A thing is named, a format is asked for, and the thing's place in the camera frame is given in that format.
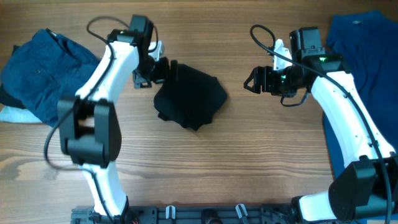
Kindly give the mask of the black polo shirt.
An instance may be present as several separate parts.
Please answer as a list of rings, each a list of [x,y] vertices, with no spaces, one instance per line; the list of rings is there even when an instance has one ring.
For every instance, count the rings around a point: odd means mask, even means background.
[[[158,118],[174,121],[197,131],[213,121],[215,113],[228,98],[216,77],[176,60],[170,63],[170,77],[154,97]]]

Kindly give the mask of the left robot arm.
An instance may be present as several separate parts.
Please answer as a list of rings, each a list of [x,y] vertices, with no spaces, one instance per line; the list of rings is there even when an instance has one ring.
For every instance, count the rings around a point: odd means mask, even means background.
[[[89,80],[73,97],[58,102],[61,150],[70,156],[73,170],[83,172],[95,200],[88,223],[136,222],[116,167],[122,143],[116,103],[129,77],[139,88],[169,77],[164,46],[152,40],[157,34],[148,17],[133,15],[124,30],[114,29],[103,40],[104,55]]]

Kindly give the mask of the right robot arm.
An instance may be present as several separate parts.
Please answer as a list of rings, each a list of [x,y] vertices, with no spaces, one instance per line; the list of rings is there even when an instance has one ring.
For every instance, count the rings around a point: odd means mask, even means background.
[[[290,33],[290,48],[273,39],[271,66],[256,67],[244,82],[253,93],[281,100],[302,89],[321,106],[340,145],[344,170],[329,188],[292,199],[290,223],[355,222],[397,213],[397,153],[380,133],[340,54],[328,54],[316,27]]]

